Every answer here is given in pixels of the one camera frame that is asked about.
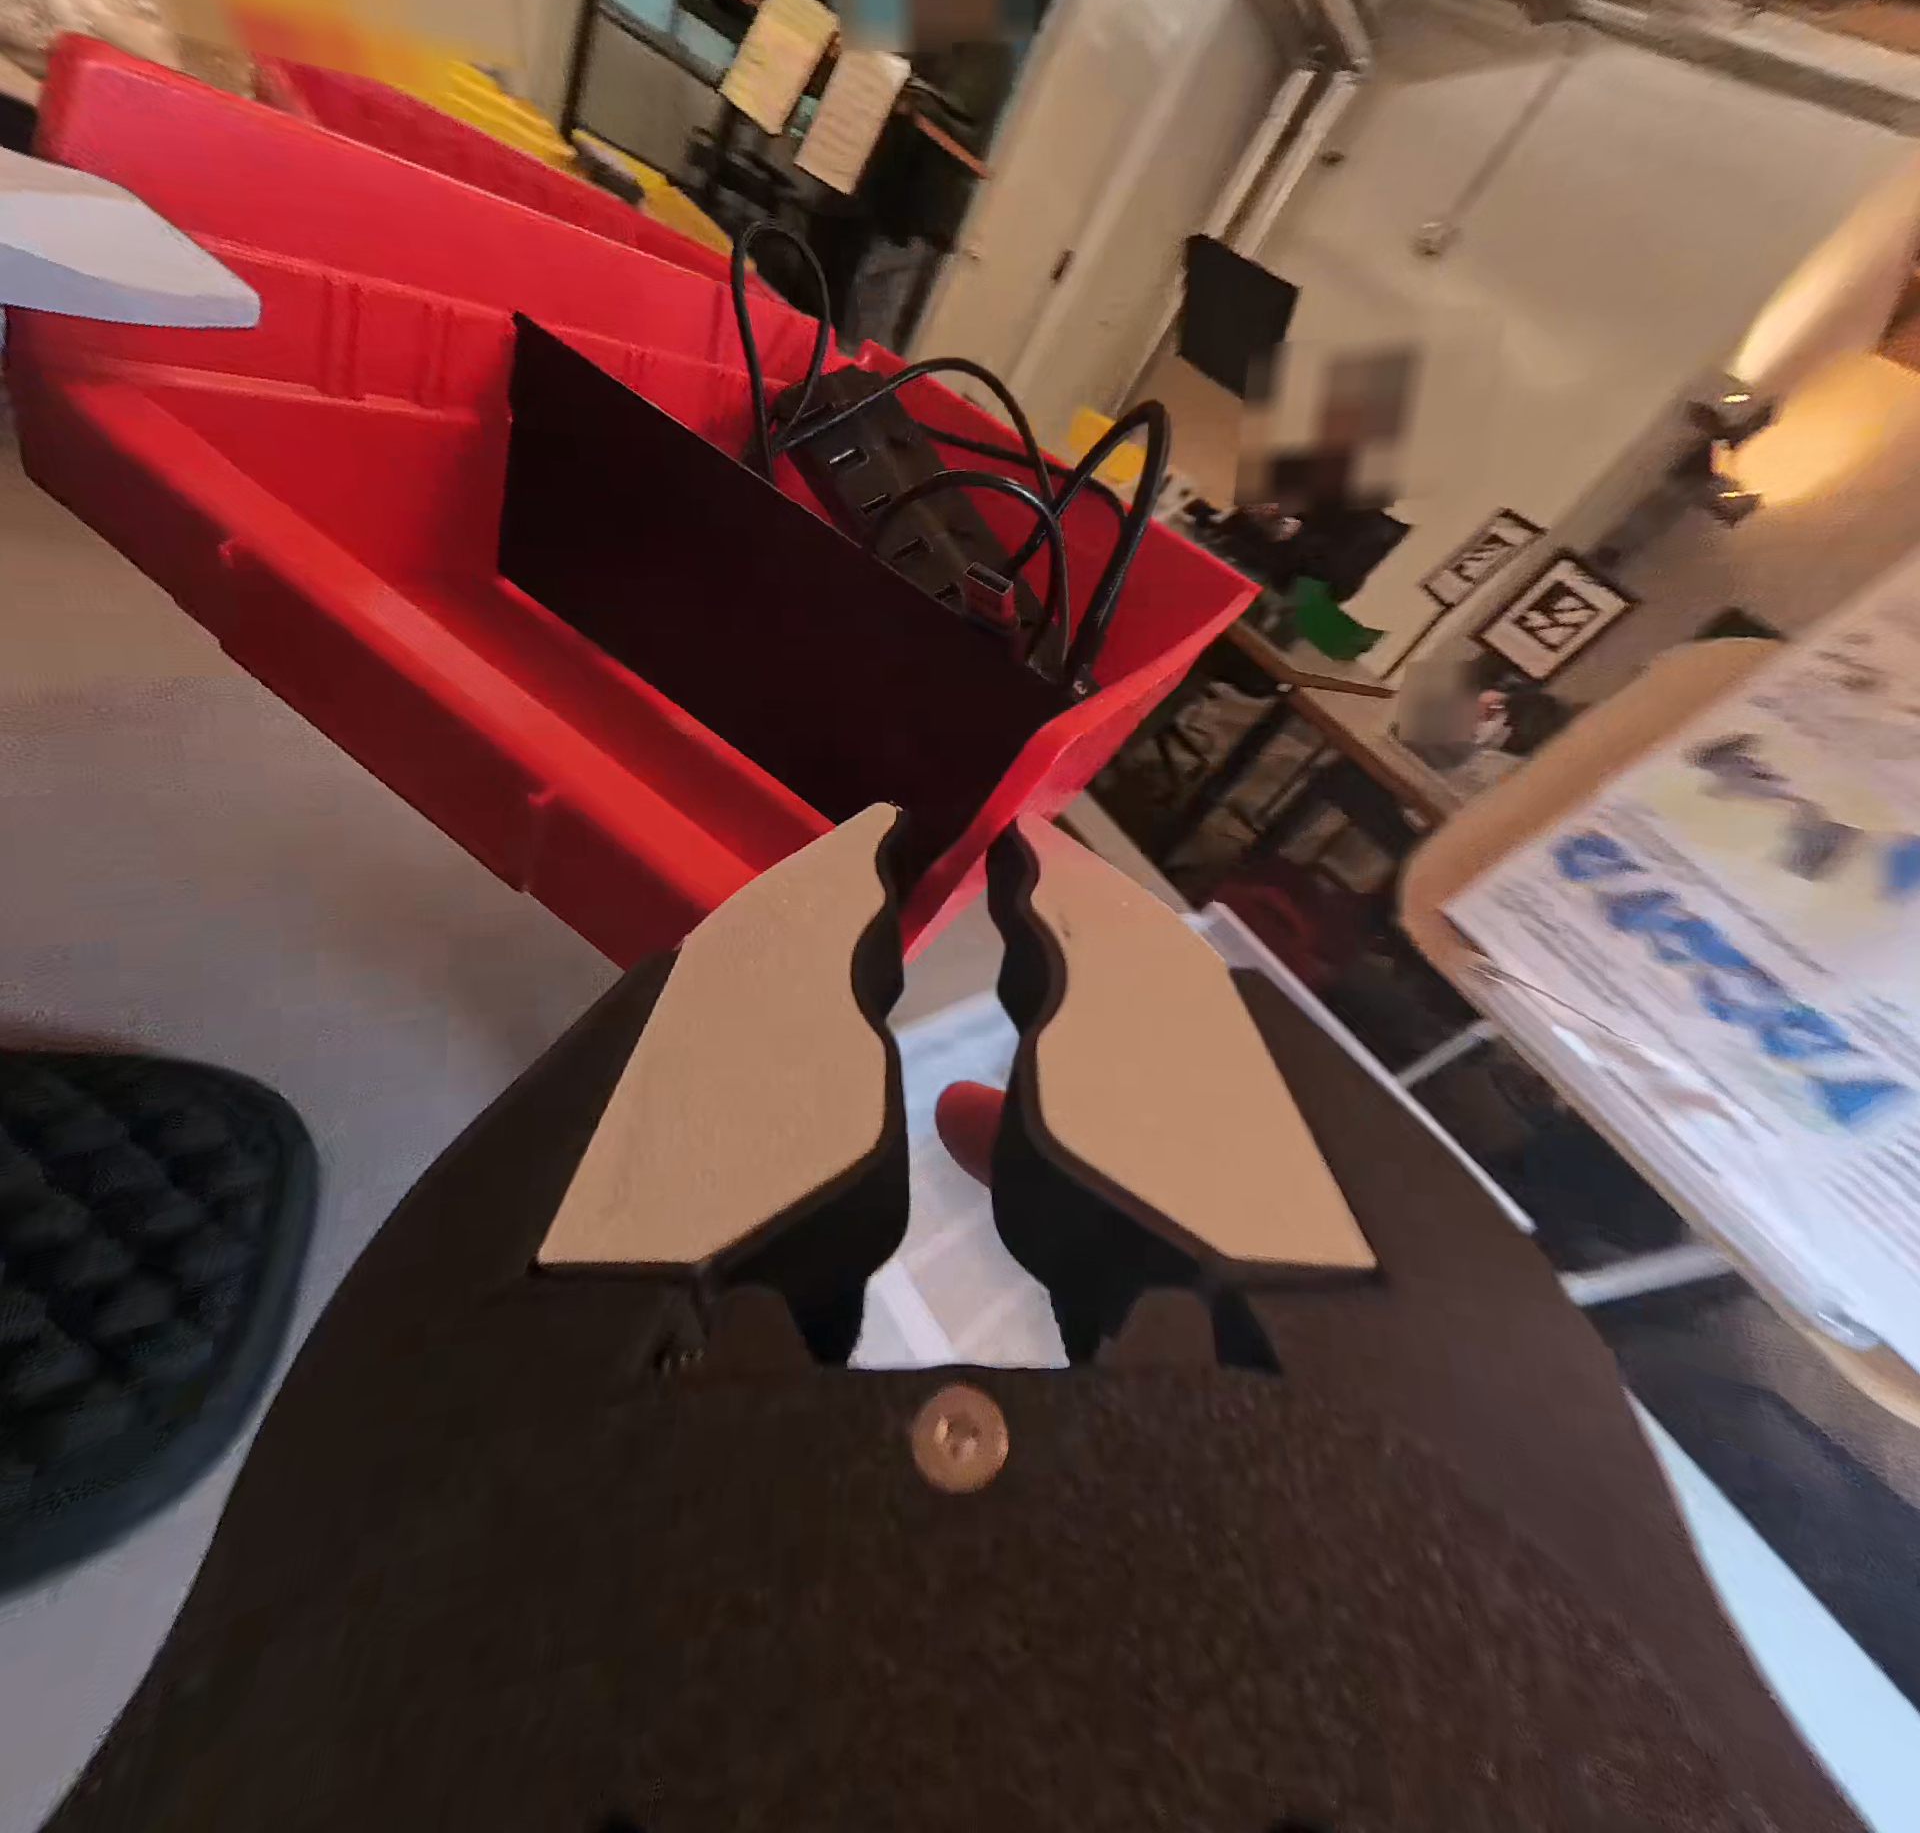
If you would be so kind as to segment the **cardboard box with black flap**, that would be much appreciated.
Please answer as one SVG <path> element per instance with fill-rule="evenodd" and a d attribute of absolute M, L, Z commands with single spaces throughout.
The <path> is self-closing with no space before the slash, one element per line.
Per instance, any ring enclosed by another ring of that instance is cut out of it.
<path fill-rule="evenodd" d="M 1282 344 L 1297 288 L 1228 242 L 1189 233 L 1182 248 L 1179 304 L 1149 353 L 1129 401 L 1167 414 L 1167 465 L 1156 480 L 1156 518 L 1189 505 L 1230 510 L 1260 473 L 1273 435 Z"/>

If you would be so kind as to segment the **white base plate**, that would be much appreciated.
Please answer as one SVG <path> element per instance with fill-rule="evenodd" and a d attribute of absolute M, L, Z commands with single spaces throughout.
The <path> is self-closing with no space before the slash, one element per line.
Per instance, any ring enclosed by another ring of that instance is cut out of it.
<path fill-rule="evenodd" d="M 1013 1029 L 1000 939 L 973 900 L 908 957 L 892 1023 L 905 1081 L 911 1221 L 880 1275 L 857 1361 L 1061 1364 L 1037 1282 L 993 1233 L 989 1198 L 946 1150 L 952 1084 L 1000 1087 Z M 1787 1717 L 1869 1829 L 1917 1827 L 1915 1433 L 1813 1373 L 1739 1280 L 1585 1309 L 1688 1523 L 1696 1549 Z"/>

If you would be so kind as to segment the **white document stand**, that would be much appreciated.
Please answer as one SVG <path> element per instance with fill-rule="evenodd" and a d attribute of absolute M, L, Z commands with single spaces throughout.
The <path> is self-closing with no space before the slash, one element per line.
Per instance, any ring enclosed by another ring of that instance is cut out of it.
<path fill-rule="evenodd" d="M 1732 1277 L 1624 1153 L 1486 1019 L 1393 1066 L 1393 1079 L 1480 1167 L 1585 1311 Z"/>

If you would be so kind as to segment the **white paper easel board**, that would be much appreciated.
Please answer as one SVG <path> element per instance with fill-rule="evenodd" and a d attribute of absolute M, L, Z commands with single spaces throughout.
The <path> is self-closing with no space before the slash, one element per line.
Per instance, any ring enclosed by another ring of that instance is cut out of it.
<path fill-rule="evenodd" d="M 911 80 L 911 61 L 876 49 L 842 49 L 802 135 L 794 166 L 848 198 L 892 119 Z"/>

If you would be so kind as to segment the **red open-front bin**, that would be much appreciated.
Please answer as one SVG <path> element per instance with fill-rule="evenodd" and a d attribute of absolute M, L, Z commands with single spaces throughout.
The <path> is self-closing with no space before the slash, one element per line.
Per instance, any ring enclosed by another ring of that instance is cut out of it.
<path fill-rule="evenodd" d="M 763 477 L 730 277 L 82 36 L 55 47 L 35 152 L 132 192 L 260 295 L 252 330 L 22 311 L 9 337 L 24 472 L 237 667 L 622 967 L 840 824 L 496 569 L 515 313 Z M 770 485 L 832 525 L 792 462 Z M 911 949 L 1249 599 L 1142 528 L 1087 687 L 902 889 Z"/>

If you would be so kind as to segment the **black round textured pad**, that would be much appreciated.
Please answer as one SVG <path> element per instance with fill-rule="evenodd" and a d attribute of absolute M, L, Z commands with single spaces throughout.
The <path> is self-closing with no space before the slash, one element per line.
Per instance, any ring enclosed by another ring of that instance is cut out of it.
<path fill-rule="evenodd" d="M 176 1506 L 291 1333 L 318 1211 L 297 1109 L 167 1054 L 3 1052 L 3 1595 Z"/>

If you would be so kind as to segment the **instruction sheet with blue pictures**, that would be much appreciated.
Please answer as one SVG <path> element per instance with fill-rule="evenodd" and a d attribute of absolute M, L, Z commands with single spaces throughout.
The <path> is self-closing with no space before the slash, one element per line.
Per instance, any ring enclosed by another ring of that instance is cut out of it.
<path fill-rule="evenodd" d="M 1410 935 L 1771 1297 L 1917 1358 L 1915 555 L 1675 646 L 1414 855 Z"/>

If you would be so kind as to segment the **dark red backpack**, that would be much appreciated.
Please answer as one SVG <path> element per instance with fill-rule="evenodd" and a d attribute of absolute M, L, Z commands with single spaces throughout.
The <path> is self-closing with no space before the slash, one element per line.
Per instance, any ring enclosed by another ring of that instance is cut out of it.
<path fill-rule="evenodd" d="M 1268 880 L 1228 880 L 1211 902 L 1235 916 L 1260 946 L 1310 989 L 1340 973 L 1341 938 L 1313 895 Z"/>

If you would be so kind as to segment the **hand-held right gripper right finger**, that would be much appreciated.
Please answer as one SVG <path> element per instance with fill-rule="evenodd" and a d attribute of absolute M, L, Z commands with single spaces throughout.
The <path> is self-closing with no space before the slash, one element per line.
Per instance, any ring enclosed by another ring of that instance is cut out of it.
<path fill-rule="evenodd" d="M 1257 1297 L 1379 1282 L 1368 1241 L 1228 962 L 1041 821 L 988 855 L 1018 1043 L 992 1150 L 1003 1246 L 1069 1364 L 1182 1297 L 1202 1352 L 1272 1370 Z"/>

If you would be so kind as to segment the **black bag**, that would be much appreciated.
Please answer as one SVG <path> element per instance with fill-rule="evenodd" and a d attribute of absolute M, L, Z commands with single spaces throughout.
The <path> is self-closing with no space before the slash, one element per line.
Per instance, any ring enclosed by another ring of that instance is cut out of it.
<path fill-rule="evenodd" d="M 1297 582 L 1319 583 L 1345 605 L 1374 569 L 1400 547 L 1410 523 L 1382 509 L 1322 506 L 1289 514 L 1272 502 L 1217 509 L 1188 502 L 1188 535 L 1266 591 L 1286 596 Z"/>

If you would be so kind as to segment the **long red tote white label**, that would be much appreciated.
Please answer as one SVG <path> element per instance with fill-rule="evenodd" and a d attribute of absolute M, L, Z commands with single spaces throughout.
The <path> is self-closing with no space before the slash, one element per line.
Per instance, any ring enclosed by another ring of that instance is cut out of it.
<path fill-rule="evenodd" d="M 279 112 L 418 166 L 461 187 L 543 213 L 680 271 L 726 283 L 730 244 L 711 244 L 662 222 L 646 206 L 592 184 L 476 124 L 375 80 L 283 59 L 258 59 L 254 96 Z"/>

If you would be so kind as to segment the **yellow paper easel board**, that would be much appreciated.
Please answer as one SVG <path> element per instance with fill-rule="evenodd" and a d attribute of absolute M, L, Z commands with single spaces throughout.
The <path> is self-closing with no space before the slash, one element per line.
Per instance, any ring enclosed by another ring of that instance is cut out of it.
<path fill-rule="evenodd" d="M 761 0 L 720 84 L 723 104 L 781 137 L 837 28 L 837 13 L 823 0 Z"/>

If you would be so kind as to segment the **black usb hub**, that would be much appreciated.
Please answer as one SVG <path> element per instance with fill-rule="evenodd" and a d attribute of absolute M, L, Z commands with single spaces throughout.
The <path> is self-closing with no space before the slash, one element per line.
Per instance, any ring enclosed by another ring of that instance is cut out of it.
<path fill-rule="evenodd" d="M 886 572 L 943 610 L 1010 642 L 1034 644 L 1046 626 L 1034 588 L 1041 555 L 1013 564 L 1015 546 L 978 502 L 1012 499 L 1013 481 L 951 481 L 936 441 L 882 394 L 882 376 L 844 366 L 774 396 L 774 446 L 804 480 L 827 519 Z"/>

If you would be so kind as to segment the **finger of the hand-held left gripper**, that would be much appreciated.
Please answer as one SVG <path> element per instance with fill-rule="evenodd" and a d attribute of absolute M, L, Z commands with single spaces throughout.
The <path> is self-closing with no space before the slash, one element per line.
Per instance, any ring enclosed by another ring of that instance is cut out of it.
<path fill-rule="evenodd" d="M 252 330 L 261 302 L 123 187 L 3 152 L 3 309 L 156 330 Z"/>

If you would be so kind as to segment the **black bin divider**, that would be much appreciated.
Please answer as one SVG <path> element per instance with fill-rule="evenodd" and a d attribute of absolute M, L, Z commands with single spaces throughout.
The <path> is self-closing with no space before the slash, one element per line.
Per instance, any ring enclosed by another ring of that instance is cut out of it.
<path fill-rule="evenodd" d="M 496 569 L 829 821 L 904 815 L 923 882 L 1069 692 L 513 315 Z"/>

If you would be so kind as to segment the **green plastic bin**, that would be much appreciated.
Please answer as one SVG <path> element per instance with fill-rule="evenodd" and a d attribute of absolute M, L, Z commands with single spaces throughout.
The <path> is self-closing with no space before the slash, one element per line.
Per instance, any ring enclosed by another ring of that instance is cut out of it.
<path fill-rule="evenodd" d="M 1308 574 L 1293 578 L 1286 610 L 1291 635 L 1340 665 L 1365 659 L 1384 639 L 1382 630 L 1356 620 L 1322 578 Z"/>

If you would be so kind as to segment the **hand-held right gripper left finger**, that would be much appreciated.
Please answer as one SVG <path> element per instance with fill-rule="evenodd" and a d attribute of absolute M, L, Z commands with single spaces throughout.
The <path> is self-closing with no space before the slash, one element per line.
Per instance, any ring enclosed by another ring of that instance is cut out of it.
<path fill-rule="evenodd" d="M 877 802 L 734 891 L 673 950 L 534 1255 L 542 1277 L 651 1278 L 708 1318 L 774 1293 L 847 1366 L 904 1241 L 905 817 Z"/>

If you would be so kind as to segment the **framed black white marker sign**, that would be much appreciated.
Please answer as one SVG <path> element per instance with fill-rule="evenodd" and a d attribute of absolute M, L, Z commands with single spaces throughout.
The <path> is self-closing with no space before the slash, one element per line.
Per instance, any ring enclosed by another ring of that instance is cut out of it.
<path fill-rule="evenodd" d="M 1542 523 L 1499 509 L 1422 574 L 1420 591 L 1441 610 L 1454 610 L 1530 550 L 1542 532 Z"/>
<path fill-rule="evenodd" d="M 1472 640 L 1508 673 L 1544 687 L 1638 605 L 1640 599 L 1604 564 L 1559 550 L 1526 588 L 1476 627 Z"/>

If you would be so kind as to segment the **white door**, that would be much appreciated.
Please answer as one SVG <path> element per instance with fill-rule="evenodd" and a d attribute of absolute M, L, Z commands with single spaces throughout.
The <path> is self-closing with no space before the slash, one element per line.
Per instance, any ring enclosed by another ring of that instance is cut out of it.
<path fill-rule="evenodd" d="M 914 321 L 913 361 L 966 356 L 1004 385 L 1031 378 L 1058 295 L 1118 225 L 1124 189 L 1231 5 L 1050 0 Z"/>

